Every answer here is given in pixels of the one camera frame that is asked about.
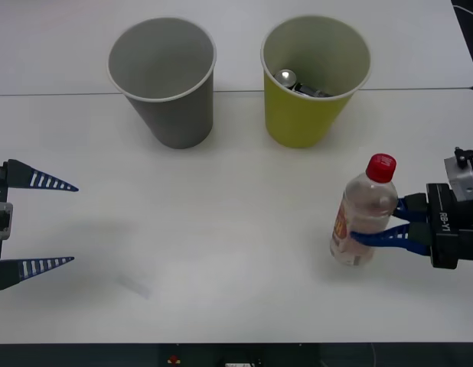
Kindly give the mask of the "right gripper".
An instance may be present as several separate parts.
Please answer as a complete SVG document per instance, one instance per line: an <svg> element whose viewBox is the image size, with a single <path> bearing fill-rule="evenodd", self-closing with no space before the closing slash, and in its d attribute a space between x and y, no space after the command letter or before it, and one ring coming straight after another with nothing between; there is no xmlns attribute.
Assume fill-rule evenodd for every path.
<svg viewBox="0 0 473 367"><path fill-rule="evenodd" d="M374 234L351 232L351 238L369 247L431 254L435 268L455 269L460 260L473 261L473 200L457 201L446 183L429 183L427 197L431 232L426 223L410 223ZM428 204L424 193L404 196L398 199L393 216L426 222Z"/></svg>

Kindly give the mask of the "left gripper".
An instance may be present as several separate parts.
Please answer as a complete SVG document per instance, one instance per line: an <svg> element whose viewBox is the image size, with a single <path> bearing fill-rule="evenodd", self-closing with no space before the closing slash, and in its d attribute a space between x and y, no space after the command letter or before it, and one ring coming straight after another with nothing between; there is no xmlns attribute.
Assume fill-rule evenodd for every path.
<svg viewBox="0 0 473 367"><path fill-rule="evenodd" d="M10 159L6 161L5 170L5 178L0 174L0 258L2 254L2 241L9 237L8 186L31 190L79 190L65 180L39 171L18 160ZM0 291L47 271L59 268L73 260L74 257L1 260Z"/></svg>

